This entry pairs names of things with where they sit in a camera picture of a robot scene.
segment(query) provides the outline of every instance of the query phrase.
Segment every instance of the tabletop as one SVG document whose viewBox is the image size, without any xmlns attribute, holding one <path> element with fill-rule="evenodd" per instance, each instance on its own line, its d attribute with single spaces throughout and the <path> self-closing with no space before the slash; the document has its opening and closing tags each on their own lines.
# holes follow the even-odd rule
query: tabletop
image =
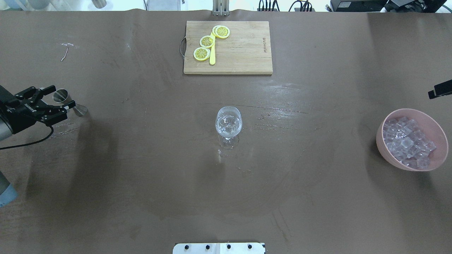
<svg viewBox="0 0 452 254">
<path fill-rule="evenodd" d="M 184 75 L 187 20 L 269 21 L 273 74 Z M 403 171 L 375 143 L 398 108 L 452 136 L 452 98 L 427 96 L 451 78 L 452 15 L 2 12 L 0 33 L 2 86 L 55 85 L 89 109 L 0 153 L 19 193 L 0 209 L 2 253 L 452 252 L 450 157 Z M 214 127 L 228 105 L 243 119 L 231 150 Z"/>
</svg>

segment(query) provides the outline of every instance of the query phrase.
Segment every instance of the glass of water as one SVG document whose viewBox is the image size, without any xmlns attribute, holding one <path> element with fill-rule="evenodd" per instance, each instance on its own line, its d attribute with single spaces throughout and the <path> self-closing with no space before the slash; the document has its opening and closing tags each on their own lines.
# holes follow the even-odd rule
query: glass of water
<svg viewBox="0 0 452 254">
<path fill-rule="evenodd" d="M 215 121 L 220 144 L 226 148 L 233 148 L 238 143 L 238 134 L 242 130 L 242 115 L 235 107 L 223 107 L 218 111 Z"/>
</svg>

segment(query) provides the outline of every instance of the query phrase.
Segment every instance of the bucket of ice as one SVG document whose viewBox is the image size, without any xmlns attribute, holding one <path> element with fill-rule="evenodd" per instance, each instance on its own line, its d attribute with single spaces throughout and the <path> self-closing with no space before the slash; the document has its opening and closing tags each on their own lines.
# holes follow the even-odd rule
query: bucket of ice
<svg viewBox="0 0 452 254">
<path fill-rule="evenodd" d="M 427 114 L 410 108 L 391 112 L 377 131 L 383 158 L 399 169 L 430 171 L 447 158 L 449 144 L 440 125 Z"/>
</svg>

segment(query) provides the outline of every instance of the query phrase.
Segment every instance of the cutting board handle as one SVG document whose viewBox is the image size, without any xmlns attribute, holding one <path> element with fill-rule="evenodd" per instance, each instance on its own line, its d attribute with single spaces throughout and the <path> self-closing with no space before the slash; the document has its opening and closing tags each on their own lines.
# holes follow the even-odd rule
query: cutting board handle
<svg viewBox="0 0 452 254">
<path fill-rule="evenodd" d="M 185 41 L 185 50 L 182 53 L 182 45 Z M 187 51 L 187 36 L 185 36 L 182 41 L 180 41 L 180 48 L 179 48 L 180 54 L 182 55 L 182 59 L 185 59 L 185 51 Z"/>
</svg>

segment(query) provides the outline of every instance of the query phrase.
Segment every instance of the cutting board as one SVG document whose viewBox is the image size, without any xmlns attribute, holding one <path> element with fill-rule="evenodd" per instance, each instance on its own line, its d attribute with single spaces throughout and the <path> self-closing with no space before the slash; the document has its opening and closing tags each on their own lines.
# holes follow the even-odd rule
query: cutting board
<svg viewBox="0 0 452 254">
<path fill-rule="evenodd" d="M 216 25 L 227 26 L 228 38 L 216 38 L 217 62 L 197 61 L 193 51 L 199 40 L 210 35 Z M 261 74 L 273 73 L 272 48 L 268 21 L 187 21 L 185 74 Z"/>
</svg>

